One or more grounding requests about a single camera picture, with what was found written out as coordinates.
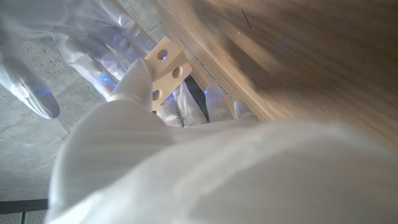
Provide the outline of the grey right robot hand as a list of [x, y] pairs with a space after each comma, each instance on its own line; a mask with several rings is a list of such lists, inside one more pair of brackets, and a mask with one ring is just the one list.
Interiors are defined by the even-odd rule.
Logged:
[[1, 1], [1, 85], [45, 119], [60, 114], [46, 83], [20, 53], [25, 41], [46, 45], [109, 98], [128, 66], [156, 42], [117, 1]]

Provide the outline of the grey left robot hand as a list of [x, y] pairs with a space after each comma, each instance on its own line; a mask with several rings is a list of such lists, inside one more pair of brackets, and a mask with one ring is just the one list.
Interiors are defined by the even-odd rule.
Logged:
[[176, 128], [149, 108], [149, 63], [69, 135], [47, 223], [396, 223], [397, 153], [338, 123], [231, 120]]

